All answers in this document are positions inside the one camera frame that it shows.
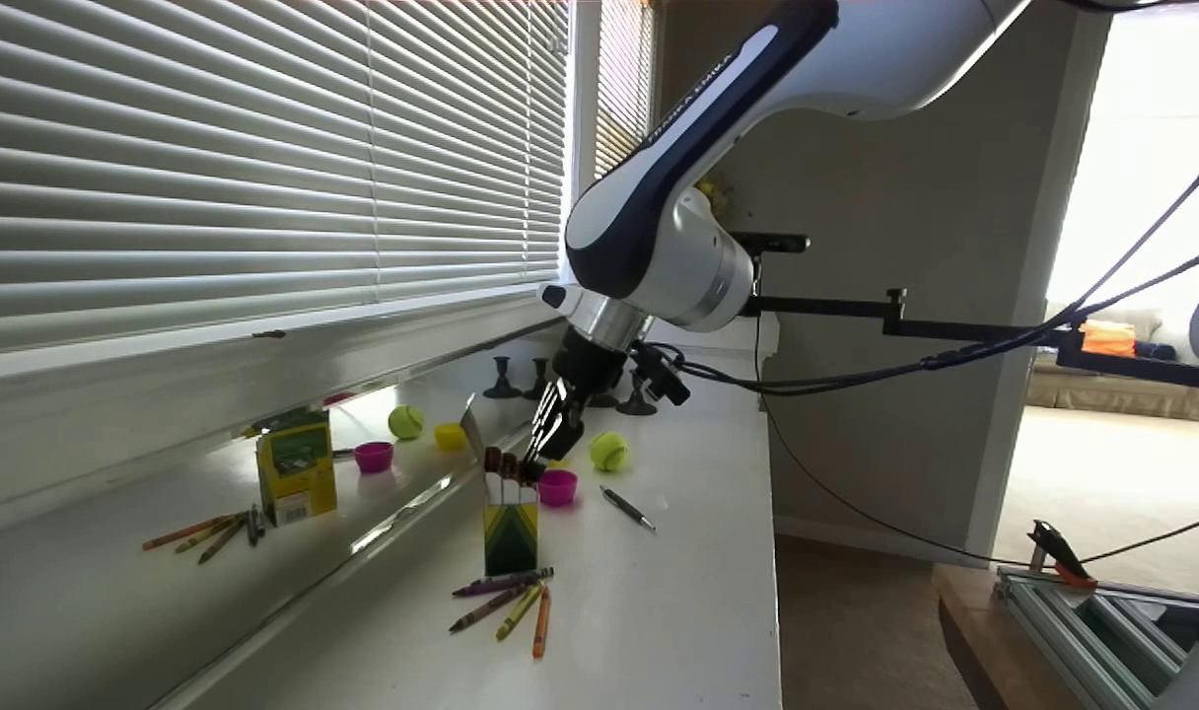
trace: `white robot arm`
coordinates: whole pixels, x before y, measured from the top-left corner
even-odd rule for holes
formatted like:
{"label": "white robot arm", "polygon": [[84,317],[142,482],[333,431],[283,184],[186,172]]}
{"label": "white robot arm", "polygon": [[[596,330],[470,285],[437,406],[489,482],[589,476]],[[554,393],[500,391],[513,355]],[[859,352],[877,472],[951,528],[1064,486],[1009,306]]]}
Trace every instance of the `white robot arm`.
{"label": "white robot arm", "polygon": [[622,164],[568,211],[563,246],[585,285],[554,364],[534,440],[563,459],[581,409],[606,391],[659,317],[723,327],[755,295],[747,249],[693,182],[781,110],[899,119],[936,102],[1020,15],[1027,0],[781,0]]}

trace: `window blind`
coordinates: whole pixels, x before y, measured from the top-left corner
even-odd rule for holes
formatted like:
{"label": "window blind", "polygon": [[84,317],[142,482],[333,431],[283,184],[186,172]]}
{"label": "window blind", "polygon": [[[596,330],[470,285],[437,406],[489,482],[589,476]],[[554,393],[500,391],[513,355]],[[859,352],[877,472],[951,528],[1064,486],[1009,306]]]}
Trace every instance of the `window blind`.
{"label": "window blind", "polygon": [[556,277],[563,0],[0,5],[0,364]]}
{"label": "window blind", "polygon": [[650,106],[650,9],[646,0],[605,0],[601,10],[601,100],[596,176],[621,164],[646,134]]}

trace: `white countertop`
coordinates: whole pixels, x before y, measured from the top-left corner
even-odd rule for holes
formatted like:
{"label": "white countertop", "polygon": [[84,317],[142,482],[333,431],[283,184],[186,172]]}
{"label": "white countertop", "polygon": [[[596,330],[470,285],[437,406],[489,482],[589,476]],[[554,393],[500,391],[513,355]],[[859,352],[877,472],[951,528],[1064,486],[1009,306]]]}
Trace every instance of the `white countertop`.
{"label": "white countertop", "polygon": [[[601,414],[634,469],[581,469],[585,502],[540,508],[554,579],[550,657],[534,657],[534,614],[513,640],[504,612],[448,636],[477,608],[448,591],[480,577],[487,486],[458,491],[358,577],[318,591],[270,645],[222,673],[196,704],[781,704],[781,636],[764,414]],[[659,532],[601,495],[615,486]]]}

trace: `wall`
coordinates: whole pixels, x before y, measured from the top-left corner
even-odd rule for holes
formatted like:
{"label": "wall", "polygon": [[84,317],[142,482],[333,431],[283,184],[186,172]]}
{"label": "wall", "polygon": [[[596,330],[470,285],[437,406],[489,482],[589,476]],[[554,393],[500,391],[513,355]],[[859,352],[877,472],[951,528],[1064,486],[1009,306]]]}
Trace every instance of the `wall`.
{"label": "wall", "polygon": [[[664,106],[705,73],[768,5],[667,0]],[[914,320],[1036,320],[1062,192],[1085,134],[1104,21],[1064,5],[1030,9],[944,102],[905,121],[781,115],[714,172],[728,228],[792,228],[807,255],[768,255],[781,295],[881,301],[910,288]],[[859,320],[781,320],[768,378],[907,364],[947,342],[882,339]],[[777,514],[789,532],[899,549],[828,502],[781,436],[849,502],[947,545],[989,549],[1015,431],[1020,355],[914,373],[852,393],[768,401]]]}

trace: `floor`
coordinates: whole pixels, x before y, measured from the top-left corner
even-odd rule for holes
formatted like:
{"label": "floor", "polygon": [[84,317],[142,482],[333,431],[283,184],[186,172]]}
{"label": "floor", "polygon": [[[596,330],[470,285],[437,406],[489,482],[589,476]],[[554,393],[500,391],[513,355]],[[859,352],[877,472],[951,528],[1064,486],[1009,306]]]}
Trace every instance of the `floor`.
{"label": "floor", "polygon": [[[1199,518],[1199,422],[1036,409],[1020,418],[998,556],[1053,520],[1087,556]],[[930,564],[777,541],[789,710],[970,710],[944,645]],[[1114,583],[1199,594],[1199,532],[1104,561]]]}

